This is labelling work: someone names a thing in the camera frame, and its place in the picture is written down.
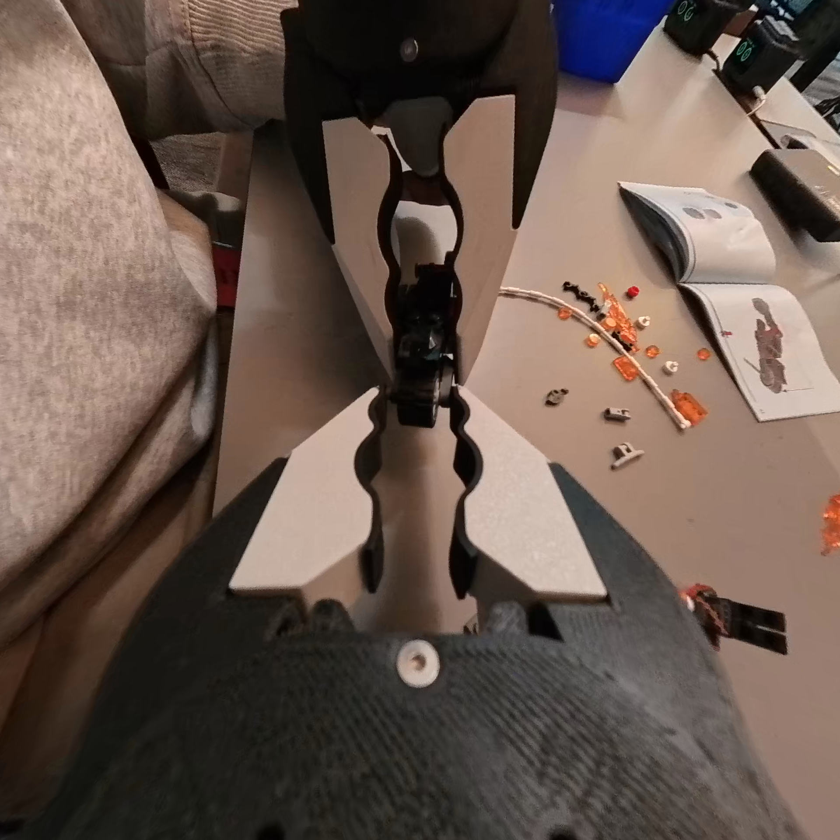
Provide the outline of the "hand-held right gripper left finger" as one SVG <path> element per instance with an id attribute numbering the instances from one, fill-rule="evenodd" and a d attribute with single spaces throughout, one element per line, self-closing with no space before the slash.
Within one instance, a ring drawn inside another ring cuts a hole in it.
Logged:
<path id="1" fill-rule="evenodd" d="M 239 595 L 361 597 L 382 581 L 385 393 L 373 387 L 285 459 L 229 589 Z"/>

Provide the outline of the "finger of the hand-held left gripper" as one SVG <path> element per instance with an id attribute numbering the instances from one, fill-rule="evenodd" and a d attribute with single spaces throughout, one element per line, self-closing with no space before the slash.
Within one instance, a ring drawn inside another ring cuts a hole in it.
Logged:
<path id="1" fill-rule="evenodd" d="M 512 224 L 515 108 L 513 96 L 479 98 L 444 137 L 444 175 L 460 211 L 455 251 L 460 385 L 467 383 L 480 354 L 517 238 Z"/>
<path id="2" fill-rule="evenodd" d="M 400 270 L 392 248 L 391 188 L 402 173 L 390 136 L 357 118 L 322 122 L 332 213 L 332 252 L 371 345 L 395 378 L 393 326 L 386 289 Z"/>

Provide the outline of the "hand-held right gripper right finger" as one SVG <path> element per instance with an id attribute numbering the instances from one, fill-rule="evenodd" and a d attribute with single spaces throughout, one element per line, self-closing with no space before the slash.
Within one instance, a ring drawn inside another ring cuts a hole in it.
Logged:
<path id="1" fill-rule="evenodd" d="M 454 471 L 463 485 L 448 554 L 458 599 L 606 602 L 553 464 L 465 387 L 450 396 Z"/>

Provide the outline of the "black lego motorcycle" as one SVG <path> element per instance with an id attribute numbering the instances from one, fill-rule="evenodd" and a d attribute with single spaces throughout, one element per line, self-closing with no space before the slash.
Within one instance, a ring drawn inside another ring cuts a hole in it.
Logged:
<path id="1" fill-rule="evenodd" d="M 460 314 L 454 261 L 419 264 L 395 297 L 395 394 L 400 403 L 437 403 L 456 372 Z"/>

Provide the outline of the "black lego tire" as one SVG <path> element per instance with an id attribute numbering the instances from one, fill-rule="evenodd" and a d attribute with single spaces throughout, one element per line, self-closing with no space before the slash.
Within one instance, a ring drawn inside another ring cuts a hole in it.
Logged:
<path id="1" fill-rule="evenodd" d="M 445 363 L 434 369 L 397 372 L 390 399 L 398 422 L 404 426 L 432 428 L 438 410 L 449 407 L 453 370 Z"/>

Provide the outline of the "blue plastic bin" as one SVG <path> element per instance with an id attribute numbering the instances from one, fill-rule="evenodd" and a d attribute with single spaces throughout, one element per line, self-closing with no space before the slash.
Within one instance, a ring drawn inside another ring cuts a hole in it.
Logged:
<path id="1" fill-rule="evenodd" d="M 618 82 L 672 1 L 552 1 L 560 70 Z"/>

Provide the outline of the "instruction booklet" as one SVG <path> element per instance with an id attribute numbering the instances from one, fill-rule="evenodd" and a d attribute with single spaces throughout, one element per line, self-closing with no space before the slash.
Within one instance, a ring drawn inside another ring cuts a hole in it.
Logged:
<path id="1" fill-rule="evenodd" d="M 699 187 L 619 182 L 675 284 L 700 304 L 759 422 L 839 412 L 839 384 L 801 303 L 773 283 L 776 262 L 745 205 Z"/>

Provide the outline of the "person's left forearm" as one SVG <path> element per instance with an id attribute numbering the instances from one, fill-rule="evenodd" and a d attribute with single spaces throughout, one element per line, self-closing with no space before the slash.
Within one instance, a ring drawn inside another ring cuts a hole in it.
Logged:
<path id="1" fill-rule="evenodd" d="M 63 2 L 130 134 L 236 133 L 283 120 L 295 1 Z"/>

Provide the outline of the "orange lego flame piece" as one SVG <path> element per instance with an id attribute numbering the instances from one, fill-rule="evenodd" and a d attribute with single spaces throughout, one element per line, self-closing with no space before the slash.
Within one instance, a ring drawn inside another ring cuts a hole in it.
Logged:
<path id="1" fill-rule="evenodd" d="M 609 333 L 616 333 L 618 338 L 635 351 L 637 347 L 637 329 L 634 321 L 627 315 L 624 305 L 612 290 L 603 283 L 597 287 L 602 296 L 602 302 L 597 310 L 597 319 L 601 326 Z"/>

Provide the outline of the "person's left hand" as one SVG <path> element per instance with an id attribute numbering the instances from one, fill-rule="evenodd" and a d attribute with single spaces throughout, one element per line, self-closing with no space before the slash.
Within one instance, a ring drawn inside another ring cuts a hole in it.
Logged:
<path id="1" fill-rule="evenodd" d="M 427 206 L 450 204 L 446 187 L 438 174 L 423 176 L 411 170 L 402 173 L 401 201 Z"/>

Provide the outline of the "orange flame minifigure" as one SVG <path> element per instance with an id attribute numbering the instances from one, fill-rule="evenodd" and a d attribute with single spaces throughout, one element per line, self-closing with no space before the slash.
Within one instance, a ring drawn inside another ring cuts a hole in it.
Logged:
<path id="1" fill-rule="evenodd" d="M 706 584 L 679 590 L 679 597 L 714 650 L 720 650 L 722 639 L 731 639 L 788 655 L 786 617 L 782 612 L 733 601 Z"/>

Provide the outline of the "black charging case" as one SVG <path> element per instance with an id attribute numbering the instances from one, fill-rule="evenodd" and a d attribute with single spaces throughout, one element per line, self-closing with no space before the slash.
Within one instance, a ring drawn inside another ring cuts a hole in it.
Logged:
<path id="1" fill-rule="evenodd" d="M 776 17 L 754 19 L 718 72 L 732 90 L 748 95 L 769 91 L 800 60 L 800 40 L 788 23 Z"/>
<path id="2" fill-rule="evenodd" d="M 740 14 L 732 1 L 677 1 L 664 21 L 664 33 L 690 56 L 705 55 Z"/>

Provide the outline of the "person's grey sweater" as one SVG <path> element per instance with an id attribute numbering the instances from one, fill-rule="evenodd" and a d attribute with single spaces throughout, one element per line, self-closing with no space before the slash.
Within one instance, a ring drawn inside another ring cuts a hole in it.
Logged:
<path id="1" fill-rule="evenodd" d="M 207 503 L 211 241 L 134 138 L 63 2 L 2 2 L 2 827 Z"/>

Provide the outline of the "black power bank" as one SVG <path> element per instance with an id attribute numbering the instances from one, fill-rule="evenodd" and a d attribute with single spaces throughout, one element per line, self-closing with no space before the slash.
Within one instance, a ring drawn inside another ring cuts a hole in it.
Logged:
<path id="1" fill-rule="evenodd" d="M 820 243 L 839 241 L 838 163 L 809 148 L 767 150 L 749 174 L 789 227 Z"/>

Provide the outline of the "grey flat pouch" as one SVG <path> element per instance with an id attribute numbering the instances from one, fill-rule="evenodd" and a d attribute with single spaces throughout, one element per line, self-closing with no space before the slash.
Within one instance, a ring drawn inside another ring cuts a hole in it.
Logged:
<path id="1" fill-rule="evenodd" d="M 813 150 L 828 158 L 839 157 L 838 140 L 824 139 L 814 132 L 782 122 L 759 121 L 761 129 L 778 149 Z"/>

